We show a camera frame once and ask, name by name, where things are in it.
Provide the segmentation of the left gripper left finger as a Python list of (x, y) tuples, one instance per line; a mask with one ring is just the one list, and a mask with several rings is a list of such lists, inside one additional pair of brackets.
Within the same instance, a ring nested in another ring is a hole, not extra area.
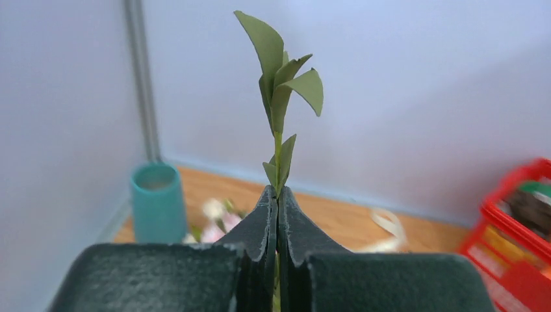
[(50, 311), (270, 311), (277, 203), (267, 186), (214, 243), (94, 244), (74, 260)]

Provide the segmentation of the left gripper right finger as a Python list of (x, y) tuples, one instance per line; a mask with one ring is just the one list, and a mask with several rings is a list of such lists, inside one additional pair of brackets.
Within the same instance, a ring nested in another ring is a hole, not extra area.
[(283, 311), (493, 311), (474, 266), (452, 253), (353, 253), (284, 188), (278, 202)]

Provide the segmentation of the pink and white flowers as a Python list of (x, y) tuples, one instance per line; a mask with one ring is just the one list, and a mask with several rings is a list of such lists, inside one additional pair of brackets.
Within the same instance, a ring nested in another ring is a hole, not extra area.
[(202, 205), (207, 225), (202, 229), (192, 227), (182, 239), (183, 244), (214, 243), (230, 232), (245, 217), (247, 212), (235, 207), (230, 199), (211, 198)]

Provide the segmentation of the cream printed ribbon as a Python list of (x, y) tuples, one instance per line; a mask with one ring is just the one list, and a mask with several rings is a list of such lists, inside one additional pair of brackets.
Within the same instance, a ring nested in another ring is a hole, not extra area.
[(385, 209), (375, 208), (371, 210), (370, 217), (373, 223), (389, 234), (390, 237), (363, 246), (360, 249), (352, 250), (352, 252), (357, 254), (393, 253), (399, 252), (407, 246), (405, 229), (395, 214)]

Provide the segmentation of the green leafy sprig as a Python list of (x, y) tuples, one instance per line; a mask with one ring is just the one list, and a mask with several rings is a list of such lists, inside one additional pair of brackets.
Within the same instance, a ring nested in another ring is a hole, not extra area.
[(243, 262), (238, 288), (238, 311), (271, 311), (279, 298), (282, 311), (309, 311), (310, 281), (307, 273), (308, 249), (291, 227), (298, 226), (319, 238), (327, 235), (301, 210), (295, 194), (287, 186), (296, 135), (283, 137), (285, 116), (292, 93), (298, 94), (317, 116), (322, 113), (324, 89), (318, 72), (311, 68), (300, 73), (310, 54), (290, 58), (280, 34), (266, 22), (240, 10), (233, 12), (252, 43), (261, 76), (259, 90), (274, 154), (263, 163), (269, 185), (253, 211), (230, 232), (239, 239), (253, 229), (261, 240), (246, 244), (248, 259)]

